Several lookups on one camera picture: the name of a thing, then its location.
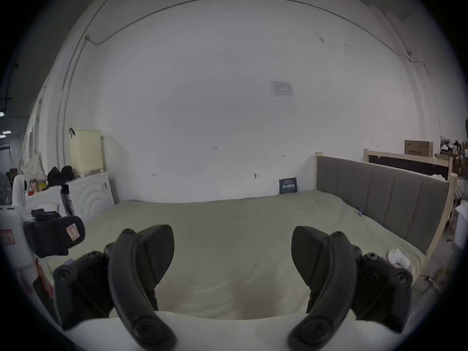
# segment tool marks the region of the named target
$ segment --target small sign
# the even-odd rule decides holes
[[[279,180],[279,193],[297,192],[297,178],[285,178]]]
[[[79,232],[75,224],[71,224],[66,228],[66,230],[72,241],[75,241],[79,238]]]
[[[283,80],[271,80],[270,87],[272,88],[272,96],[274,97],[292,97],[293,86],[291,82]]]
[[[0,230],[0,238],[2,244],[15,244],[15,238],[13,238],[11,230]]]

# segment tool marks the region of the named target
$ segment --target sticker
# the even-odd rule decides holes
[[[13,238],[11,230],[0,230],[0,238],[2,244],[15,244],[15,238]]]
[[[285,81],[270,81],[270,88],[272,91],[272,96],[274,97],[292,97],[293,96],[293,86],[291,82]]]
[[[79,232],[75,224],[71,224],[70,226],[67,227],[66,230],[72,241],[79,238]]]

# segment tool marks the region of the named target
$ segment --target black bag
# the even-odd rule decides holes
[[[70,165],[63,167],[61,174],[62,174],[62,178],[65,181],[72,181],[73,179],[75,179],[75,174],[73,173],[73,169]]]
[[[70,165],[63,167],[61,172],[57,169],[57,167],[53,167],[47,175],[49,187],[60,186],[73,179],[75,179],[75,175]]]

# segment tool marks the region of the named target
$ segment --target bed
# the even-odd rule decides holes
[[[68,256],[48,262],[54,269],[102,251],[124,228],[168,224],[176,248],[156,287],[160,310],[231,320],[304,313],[309,289],[290,251],[298,225],[343,231],[363,253],[386,256],[399,248],[418,275],[440,238],[454,184],[377,164],[315,159],[310,191],[204,203],[120,202],[87,226],[85,241]]]

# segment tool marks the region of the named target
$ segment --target wooden frame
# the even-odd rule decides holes
[[[394,159],[410,160],[410,161],[419,161],[425,162],[427,164],[438,165],[440,167],[448,167],[448,173],[452,172],[453,168],[453,158],[450,157],[449,160],[437,159],[435,157],[424,157],[417,155],[403,155],[403,154],[393,154],[390,152],[378,152],[378,151],[369,151],[369,149],[364,150],[364,161],[369,162],[369,156],[377,157],[391,157]]]
[[[447,221],[450,217],[450,212],[452,211],[452,206],[453,206],[453,200],[455,199],[455,187],[457,185],[457,174],[455,173],[450,173],[448,174],[448,193],[447,193],[447,199],[445,201],[445,206],[444,210],[442,211],[442,216],[440,218],[439,225],[437,226],[436,232],[434,233],[434,237],[432,237],[432,241],[430,242],[429,247],[426,250],[426,253],[424,255],[425,261],[427,262],[434,252],[437,243],[440,240],[440,237],[442,236],[442,233],[444,232],[445,225],[447,224]]]
[[[369,162],[369,156],[378,156],[378,157],[392,157],[395,159],[402,159],[402,160],[411,160],[411,161],[419,161],[425,162],[432,165],[438,165],[442,167],[448,168],[448,193],[447,199],[445,201],[444,210],[442,211],[442,216],[439,221],[439,225],[437,226],[436,232],[434,233],[434,237],[432,237],[432,241],[430,242],[429,247],[424,254],[424,262],[427,262],[434,252],[442,233],[444,232],[445,225],[450,217],[450,212],[452,211],[453,207],[453,200],[455,199],[455,187],[457,184],[457,175],[452,172],[453,168],[453,158],[450,157],[449,160],[442,160],[437,159],[434,157],[424,157],[424,156],[417,156],[417,155],[402,155],[402,154],[393,154],[389,152],[376,152],[376,151],[369,151],[368,149],[364,150],[364,161]]]
[[[313,188],[317,190],[317,157],[324,156],[323,152],[315,152],[315,168],[314,168],[314,176],[313,176]]]

